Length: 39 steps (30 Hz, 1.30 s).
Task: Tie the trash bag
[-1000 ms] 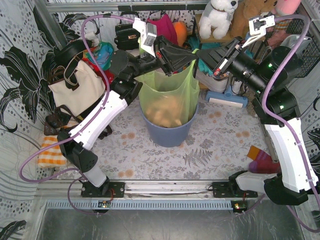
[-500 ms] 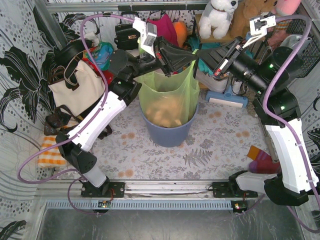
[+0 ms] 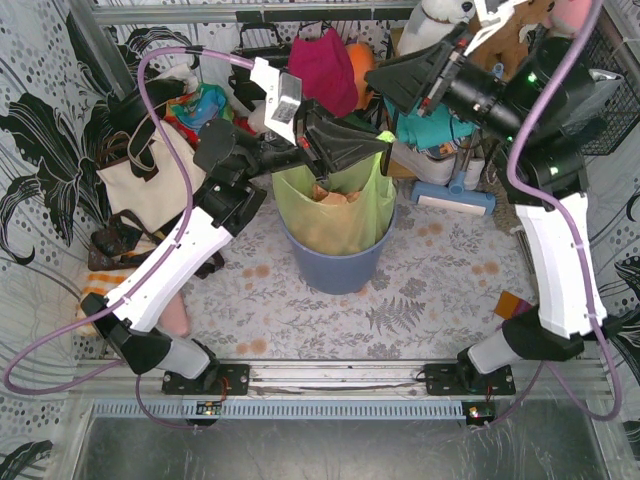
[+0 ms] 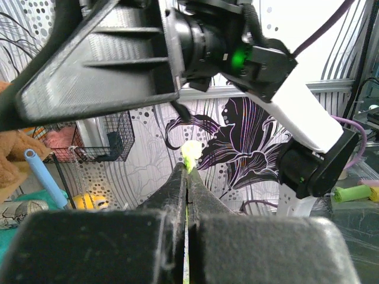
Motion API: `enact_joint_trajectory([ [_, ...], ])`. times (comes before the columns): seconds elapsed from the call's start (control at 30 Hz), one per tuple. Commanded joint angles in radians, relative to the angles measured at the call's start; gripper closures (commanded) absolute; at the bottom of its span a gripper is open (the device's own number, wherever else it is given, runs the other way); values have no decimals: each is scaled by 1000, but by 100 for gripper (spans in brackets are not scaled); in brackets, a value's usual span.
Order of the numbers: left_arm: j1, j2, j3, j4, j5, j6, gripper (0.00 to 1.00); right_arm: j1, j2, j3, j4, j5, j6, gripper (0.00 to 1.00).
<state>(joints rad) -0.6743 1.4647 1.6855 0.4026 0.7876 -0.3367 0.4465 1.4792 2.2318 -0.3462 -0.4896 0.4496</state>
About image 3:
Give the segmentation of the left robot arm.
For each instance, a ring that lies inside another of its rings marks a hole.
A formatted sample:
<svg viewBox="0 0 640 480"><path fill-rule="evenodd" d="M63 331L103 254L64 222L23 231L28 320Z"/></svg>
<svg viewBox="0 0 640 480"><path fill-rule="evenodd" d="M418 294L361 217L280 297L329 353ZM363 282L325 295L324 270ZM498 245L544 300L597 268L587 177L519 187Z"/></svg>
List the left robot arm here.
<svg viewBox="0 0 640 480"><path fill-rule="evenodd" d="M106 295L91 293L81 303L100 336L135 374L160 369L169 375L169 394L226 389L220 362L208 347L165 333L157 324L184 284L257 213L266 193L252 179L299 166L324 179L388 145L371 129L336 119L314 101L304 102L288 128L292 140L278 134L259 139L228 120L208 121L194 156L205 179L189 195L180 223L124 283Z"/></svg>

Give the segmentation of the green trash bag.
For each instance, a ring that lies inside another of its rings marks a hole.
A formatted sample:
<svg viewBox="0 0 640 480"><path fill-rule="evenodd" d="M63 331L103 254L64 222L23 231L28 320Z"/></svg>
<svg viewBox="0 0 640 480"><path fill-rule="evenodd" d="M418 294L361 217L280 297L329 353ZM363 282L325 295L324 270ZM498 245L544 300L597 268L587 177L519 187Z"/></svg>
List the green trash bag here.
<svg viewBox="0 0 640 480"><path fill-rule="evenodd" d="M344 256L376 244L385 234L394 211L396 189L382 174L383 153L316 180L306 166L272 175L276 205L291 235L316 252ZM312 200L312 187L350 193L360 191L354 203L330 206Z"/></svg>

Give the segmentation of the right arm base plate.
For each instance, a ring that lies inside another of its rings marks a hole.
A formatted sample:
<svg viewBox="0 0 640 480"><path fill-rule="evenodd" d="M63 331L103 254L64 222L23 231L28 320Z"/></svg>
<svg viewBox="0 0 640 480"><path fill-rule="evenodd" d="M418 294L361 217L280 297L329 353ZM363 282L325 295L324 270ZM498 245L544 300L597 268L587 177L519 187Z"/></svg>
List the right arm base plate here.
<svg viewBox="0 0 640 480"><path fill-rule="evenodd" d="M511 396L516 393L514 376L509 365L481 374L472 366L457 363L425 364L416 376L433 396Z"/></svg>

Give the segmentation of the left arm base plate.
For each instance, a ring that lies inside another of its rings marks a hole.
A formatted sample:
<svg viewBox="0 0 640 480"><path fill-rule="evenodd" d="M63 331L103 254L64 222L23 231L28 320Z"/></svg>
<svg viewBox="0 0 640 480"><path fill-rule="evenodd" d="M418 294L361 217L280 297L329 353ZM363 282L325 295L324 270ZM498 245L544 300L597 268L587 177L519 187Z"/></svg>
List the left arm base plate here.
<svg viewBox="0 0 640 480"><path fill-rule="evenodd" d="M208 367L195 379L177 373L165 373L161 391L181 396L245 396L249 387L248 364L219 364Z"/></svg>

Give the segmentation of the blue trash bin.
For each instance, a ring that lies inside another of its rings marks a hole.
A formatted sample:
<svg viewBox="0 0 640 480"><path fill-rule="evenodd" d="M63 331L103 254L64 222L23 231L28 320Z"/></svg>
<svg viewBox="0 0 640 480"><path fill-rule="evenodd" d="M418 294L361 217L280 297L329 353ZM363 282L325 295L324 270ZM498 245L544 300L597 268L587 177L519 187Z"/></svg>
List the blue trash bin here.
<svg viewBox="0 0 640 480"><path fill-rule="evenodd" d="M306 284L326 294L346 295L361 290L373 278L383 248L395 228L396 217L396 211L393 211L387 231L376 244L344 256L326 255L303 246L291 235L282 218L279 220L293 247L296 265Z"/></svg>

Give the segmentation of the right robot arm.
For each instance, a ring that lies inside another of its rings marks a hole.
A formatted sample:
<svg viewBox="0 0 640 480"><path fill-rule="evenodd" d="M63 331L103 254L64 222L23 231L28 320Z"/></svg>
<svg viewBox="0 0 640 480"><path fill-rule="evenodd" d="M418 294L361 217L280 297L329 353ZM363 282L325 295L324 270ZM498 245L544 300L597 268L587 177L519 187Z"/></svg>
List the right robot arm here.
<svg viewBox="0 0 640 480"><path fill-rule="evenodd" d="M424 116L446 106L501 141L499 178L534 265L538 304L460 352L442 373L427 373L431 392L482 393L515 362L571 359L607 321L587 239L584 158L563 130L594 91L589 65L570 39L549 37L504 81L464 55L471 41L459 26L366 75L398 112Z"/></svg>

